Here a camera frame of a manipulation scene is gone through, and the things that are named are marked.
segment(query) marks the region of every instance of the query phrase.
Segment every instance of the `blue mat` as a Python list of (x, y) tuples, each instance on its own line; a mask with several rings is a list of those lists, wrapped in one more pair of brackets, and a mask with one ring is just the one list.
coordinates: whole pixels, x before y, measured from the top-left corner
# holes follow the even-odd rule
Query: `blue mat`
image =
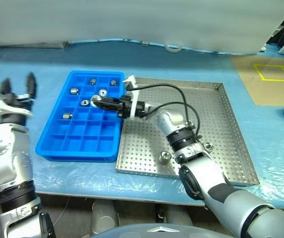
[(244, 189), (284, 207), (284, 108), (256, 106), (227, 55), (189, 50), (172, 54), (163, 47), (145, 48), (132, 42), (75, 44), (66, 50), (0, 48), (0, 82), (10, 77), (14, 92), (21, 94), (28, 72), (34, 72), (38, 80), (34, 116), (27, 123), (38, 192), (202, 204), (186, 195), (179, 180), (120, 174), (115, 163), (50, 162), (36, 155), (36, 143), (72, 70), (222, 82), (261, 183)]

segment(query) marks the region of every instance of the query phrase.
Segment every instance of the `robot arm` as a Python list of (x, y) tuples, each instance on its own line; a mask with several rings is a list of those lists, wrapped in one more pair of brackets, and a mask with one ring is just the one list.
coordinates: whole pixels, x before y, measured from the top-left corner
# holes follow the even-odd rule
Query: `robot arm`
[(39, 213), (42, 205), (35, 192), (25, 127), (35, 96), (32, 73), (26, 94), (12, 93), (8, 79), (0, 88), (0, 223), (4, 238), (55, 237), (49, 215)]
[(102, 98), (95, 102), (99, 108), (115, 111), (121, 118), (145, 117), (167, 137), (180, 164), (179, 177), (187, 194), (202, 200), (219, 221), (238, 238), (284, 238), (284, 211), (249, 193), (234, 188), (221, 168), (214, 162), (183, 116), (171, 110), (159, 109), (148, 115), (151, 106), (133, 100)]

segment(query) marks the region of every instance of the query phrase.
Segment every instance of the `stainless steel tray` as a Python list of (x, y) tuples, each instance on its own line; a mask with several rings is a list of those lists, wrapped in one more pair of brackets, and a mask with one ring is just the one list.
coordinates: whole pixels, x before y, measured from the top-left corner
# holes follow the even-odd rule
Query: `stainless steel tray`
[[(139, 86), (153, 83), (171, 83), (180, 87), (187, 102), (200, 115), (202, 142), (214, 145), (211, 156), (223, 169), (234, 185), (259, 184), (251, 157), (246, 148), (240, 128), (222, 83), (190, 82), (136, 78)], [(180, 93), (168, 87), (140, 90), (140, 101), (162, 104), (182, 101)], [(184, 113), (183, 105), (171, 105)], [(194, 113), (189, 110), (189, 119), (195, 122)], [(158, 158), (161, 151), (173, 156), (166, 137), (152, 124), (142, 120), (125, 120), (117, 156), (116, 169), (121, 173), (177, 178), (179, 165), (172, 159), (162, 165)]]

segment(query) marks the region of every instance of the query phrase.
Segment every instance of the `cable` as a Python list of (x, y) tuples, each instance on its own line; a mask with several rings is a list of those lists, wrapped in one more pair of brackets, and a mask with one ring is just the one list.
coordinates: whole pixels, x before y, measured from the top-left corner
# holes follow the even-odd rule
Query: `cable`
[(147, 113), (147, 116), (154, 113), (155, 111), (157, 111), (159, 108), (162, 108), (162, 107), (165, 107), (165, 106), (168, 106), (168, 105), (171, 105), (171, 104), (183, 104), (183, 105), (186, 105), (186, 107), (189, 107), (196, 115), (197, 117), (197, 130), (196, 130), (196, 136), (198, 136), (198, 133), (199, 133), (199, 130), (200, 130), (200, 117), (199, 117), (199, 114), (197, 112), (197, 110), (191, 106), (190, 104), (185, 104), (183, 102), (169, 102), (169, 103), (164, 103), (164, 104), (161, 104), (159, 105), (158, 107), (152, 109), (150, 112)]
[(64, 207), (64, 209), (63, 209), (63, 211), (62, 211), (62, 213), (60, 214), (60, 216), (58, 217), (58, 219), (55, 221), (55, 223), (54, 223), (53, 226), (55, 226), (55, 225), (58, 223), (58, 221), (60, 220), (60, 218), (63, 216), (63, 214), (64, 214), (64, 212), (65, 212), (65, 210), (66, 210), (66, 208), (67, 208), (67, 206), (68, 206), (68, 204), (69, 204), (69, 201), (70, 201), (70, 197), (68, 198), (67, 203), (66, 203), (66, 205), (65, 205), (65, 207)]
[(183, 104), (185, 105), (185, 114), (186, 114), (187, 124), (189, 124), (189, 116), (188, 116), (188, 108), (187, 108), (186, 97), (185, 97), (183, 91), (179, 87), (177, 87), (173, 84), (169, 84), (169, 83), (155, 83), (155, 84), (137, 87), (137, 88), (129, 88), (129, 89), (127, 89), (127, 91), (142, 90), (142, 89), (153, 88), (153, 87), (161, 87), (161, 86), (175, 88), (180, 92), (180, 94), (182, 95), (183, 102), (184, 102)]

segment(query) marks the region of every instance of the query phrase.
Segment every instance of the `black cable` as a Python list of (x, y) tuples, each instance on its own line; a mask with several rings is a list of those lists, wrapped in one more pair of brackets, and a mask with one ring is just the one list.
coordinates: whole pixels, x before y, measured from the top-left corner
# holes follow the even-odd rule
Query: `black cable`
[(169, 83), (155, 83), (155, 84), (137, 87), (137, 88), (129, 88), (129, 89), (127, 89), (127, 91), (142, 90), (142, 89), (153, 88), (153, 87), (161, 87), (161, 86), (171, 87), (171, 88), (177, 89), (180, 92), (182, 99), (183, 99), (183, 102), (184, 102), (183, 104), (185, 105), (185, 114), (186, 114), (187, 124), (189, 124), (189, 116), (188, 116), (188, 107), (187, 107), (186, 97), (185, 97), (183, 91), (179, 87), (177, 87), (173, 84), (169, 84)]
[(196, 129), (196, 136), (198, 136), (198, 133), (199, 133), (199, 130), (200, 130), (200, 117), (199, 117), (199, 114), (197, 112), (197, 110), (191, 106), (190, 104), (185, 104), (183, 102), (169, 102), (169, 103), (164, 103), (164, 104), (161, 104), (159, 105), (158, 107), (155, 107), (154, 109), (152, 109), (151, 111), (149, 111), (147, 113), (147, 116), (154, 113), (155, 111), (157, 111), (159, 108), (162, 108), (162, 107), (165, 107), (165, 106), (168, 106), (168, 105), (171, 105), (171, 104), (183, 104), (185, 105), (186, 107), (189, 107), (196, 115), (197, 117), (197, 129)]

